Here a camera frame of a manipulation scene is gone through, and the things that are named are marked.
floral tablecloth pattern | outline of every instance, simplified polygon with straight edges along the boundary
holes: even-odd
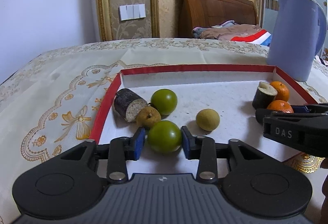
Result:
[[[19,216],[11,195],[24,171],[89,137],[103,96],[123,68],[175,64],[265,64],[267,47],[202,39],[131,39],[61,48],[41,54],[0,85],[0,224]],[[318,102],[328,99],[328,69],[314,60],[299,83]],[[315,221],[326,172],[307,174]]]

metal screw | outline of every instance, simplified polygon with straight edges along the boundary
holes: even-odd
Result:
[[[215,178],[215,174],[210,171],[203,171],[199,174],[199,177],[203,180],[212,180]]]
[[[109,174],[109,178],[111,180],[123,180],[125,178],[125,174],[123,172],[116,171]]]

green fruit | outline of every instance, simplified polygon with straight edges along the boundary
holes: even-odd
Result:
[[[166,116],[175,110],[178,104],[178,98],[173,91],[160,89],[153,93],[150,103],[162,116]]]
[[[219,126],[220,116],[213,109],[203,109],[198,112],[196,116],[196,123],[203,130],[211,132]]]
[[[155,123],[147,137],[150,147],[154,151],[164,154],[176,151],[181,145],[181,140],[179,127],[168,120]]]

white wall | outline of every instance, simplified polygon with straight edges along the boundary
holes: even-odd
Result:
[[[45,51],[95,41],[91,0],[0,0],[0,84]]]

red tray border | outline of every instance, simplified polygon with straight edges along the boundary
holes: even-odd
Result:
[[[101,132],[103,130],[108,112],[112,106],[115,98],[115,94],[121,85],[122,75],[134,75],[134,74],[146,74],[146,73],[158,73],[158,72],[274,72],[280,75],[291,87],[298,92],[307,103],[317,103],[316,100],[304,90],[293,78],[291,78],[286,72],[276,66],[269,65],[236,65],[236,64],[192,64],[192,65],[168,65],[168,66],[153,66],[153,67],[137,67],[122,69],[120,73],[116,75],[108,88],[103,102],[100,105],[99,111],[96,115],[95,122],[90,134],[89,139],[94,139],[96,143],[99,143]]]

